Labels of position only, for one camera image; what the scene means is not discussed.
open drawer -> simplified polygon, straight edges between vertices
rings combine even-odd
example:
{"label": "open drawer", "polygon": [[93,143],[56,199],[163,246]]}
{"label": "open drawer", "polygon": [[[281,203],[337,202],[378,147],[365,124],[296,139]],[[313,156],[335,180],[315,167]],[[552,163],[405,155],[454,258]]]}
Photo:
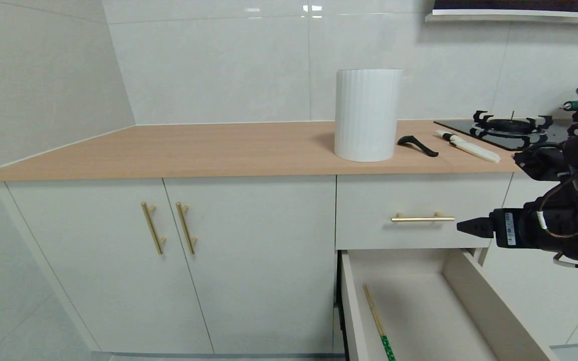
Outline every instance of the open drawer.
{"label": "open drawer", "polygon": [[558,361],[460,249],[340,251],[347,359],[386,360],[367,285],[397,361]]}

black glass stovetop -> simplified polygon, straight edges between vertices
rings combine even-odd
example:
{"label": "black glass stovetop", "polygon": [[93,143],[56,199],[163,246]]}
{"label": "black glass stovetop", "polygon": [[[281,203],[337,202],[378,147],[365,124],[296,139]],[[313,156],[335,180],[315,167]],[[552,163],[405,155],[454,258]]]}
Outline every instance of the black glass stovetop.
{"label": "black glass stovetop", "polygon": [[530,133],[514,133],[483,128],[474,120],[437,120],[436,124],[456,132],[480,139],[505,150],[523,150],[532,144],[544,142],[562,142],[578,135],[578,123],[571,119],[555,121],[546,129],[535,129]]}

knife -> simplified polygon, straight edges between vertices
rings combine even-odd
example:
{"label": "knife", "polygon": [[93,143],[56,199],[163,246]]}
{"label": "knife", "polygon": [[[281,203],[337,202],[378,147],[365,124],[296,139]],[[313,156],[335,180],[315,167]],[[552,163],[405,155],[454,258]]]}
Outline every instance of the knife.
{"label": "knife", "polygon": [[493,151],[481,148],[476,144],[466,142],[465,140],[463,140],[463,138],[459,137],[454,133],[446,132],[445,130],[439,129],[436,131],[436,134],[440,135],[443,139],[449,141],[458,149],[467,151],[467,153],[475,155],[481,159],[487,160],[488,162],[498,163],[501,160],[500,155],[494,153]]}

green chopstick handle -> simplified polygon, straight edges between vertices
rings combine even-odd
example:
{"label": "green chopstick handle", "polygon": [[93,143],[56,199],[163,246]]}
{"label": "green chopstick handle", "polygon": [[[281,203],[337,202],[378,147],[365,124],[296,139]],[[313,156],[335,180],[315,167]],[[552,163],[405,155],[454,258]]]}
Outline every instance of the green chopstick handle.
{"label": "green chopstick handle", "polygon": [[383,341],[383,347],[385,348],[385,353],[387,354],[387,359],[389,361],[396,361],[396,357],[394,356],[394,353],[392,352],[392,347],[389,345],[389,340],[387,339],[387,336],[381,336],[380,340]]}

floor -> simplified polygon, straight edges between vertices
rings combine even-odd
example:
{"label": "floor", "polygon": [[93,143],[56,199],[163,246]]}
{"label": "floor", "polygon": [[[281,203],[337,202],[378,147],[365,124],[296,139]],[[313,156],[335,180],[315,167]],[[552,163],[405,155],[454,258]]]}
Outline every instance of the floor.
{"label": "floor", "polygon": [[[578,346],[553,348],[560,361],[578,361]],[[110,361],[207,361],[206,358],[152,358],[113,356]],[[246,361],[245,358],[228,358],[225,361]],[[343,358],[253,358],[252,361],[343,361]]]}

